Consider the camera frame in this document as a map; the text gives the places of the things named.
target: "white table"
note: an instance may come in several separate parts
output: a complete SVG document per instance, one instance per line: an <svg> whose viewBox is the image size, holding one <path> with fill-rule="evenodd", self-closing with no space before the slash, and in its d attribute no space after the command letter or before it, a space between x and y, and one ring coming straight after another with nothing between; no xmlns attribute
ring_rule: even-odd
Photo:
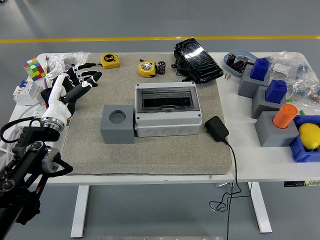
<svg viewBox="0 0 320 240"><path fill-rule="evenodd" d="M227 53L210 53L219 66L226 70L223 57ZM258 58L272 56L272 52L253 53ZM45 66L45 55L37 59ZM289 147L260 147L251 118L251 98L237 95L240 78L232 75L216 80L221 99L225 125L229 130L228 141L233 147L237 162L238 182L254 182L251 196L261 233L272 232L268 214L258 182L307 181L320 179L320 162L295 163ZM11 120L23 111L16 106ZM65 131L55 147L62 151ZM130 185L130 184L176 184L176 183L222 183L235 181L235 167L225 175L73 175L50 178L48 185L78 185L78 199L74 214L71 237L82 237L85 212L90 185Z"/></svg>

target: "hole in block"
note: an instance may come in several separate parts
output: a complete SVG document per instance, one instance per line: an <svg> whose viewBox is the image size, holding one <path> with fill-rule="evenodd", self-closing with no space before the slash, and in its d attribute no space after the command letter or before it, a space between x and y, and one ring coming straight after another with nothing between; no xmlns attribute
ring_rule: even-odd
<svg viewBox="0 0 320 240"><path fill-rule="evenodd" d="M115 110L110 113L109 120L113 124L120 124L126 119L126 114L121 110Z"/></svg>

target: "gray plastic box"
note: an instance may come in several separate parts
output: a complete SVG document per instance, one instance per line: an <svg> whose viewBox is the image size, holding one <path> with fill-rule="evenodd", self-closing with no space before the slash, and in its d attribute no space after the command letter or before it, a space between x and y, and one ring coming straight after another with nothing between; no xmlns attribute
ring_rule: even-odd
<svg viewBox="0 0 320 240"><path fill-rule="evenodd" d="M270 71L266 73L263 81L250 78L253 67L249 64L245 67L238 90L238 95L251 99L255 96L259 86L268 87L270 84Z"/></svg>
<svg viewBox="0 0 320 240"><path fill-rule="evenodd" d="M277 111L263 111L254 124L261 147L288 147L299 135L294 121L285 129L276 127L272 120L277 113Z"/></svg>
<svg viewBox="0 0 320 240"><path fill-rule="evenodd" d="M286 101L283 97L280 103L266 101L266 90L268 87L259 86L252 99L251 118L258 119L262 112L266 111L279 111Z"/></svg>
<svg viewBox="0 0 320 240"><path fill-rule="evenodd" d="M134 106L104 105L100 132L105 144L134 144Z"/></svg>

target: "yellow floor line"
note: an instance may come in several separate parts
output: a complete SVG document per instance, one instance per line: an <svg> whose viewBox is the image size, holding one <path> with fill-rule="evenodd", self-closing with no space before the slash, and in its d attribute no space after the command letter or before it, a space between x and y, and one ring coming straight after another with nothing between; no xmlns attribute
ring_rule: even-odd
<svg viewBox="0 0 320 240"><path fill-rule="evenodd" d="M117 42L117 41L167 41L185 40L277 40L320 39L320 35L249 35L249 36L132 36L132 37L76 37L76 38L30 38L0 39L0 44L56 43L56 42Z"/></svg>

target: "orange cylinder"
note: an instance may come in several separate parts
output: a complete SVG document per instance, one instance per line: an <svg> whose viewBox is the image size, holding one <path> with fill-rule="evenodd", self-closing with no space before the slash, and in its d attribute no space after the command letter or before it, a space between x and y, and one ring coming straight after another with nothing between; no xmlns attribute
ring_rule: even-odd
<svg viewBox="0 0 320 240"><path fill-rule="evenodd" d="M279 129L285 129L297 116L298 109L291 104L284 104L273 118L273 124Z"/></svg>

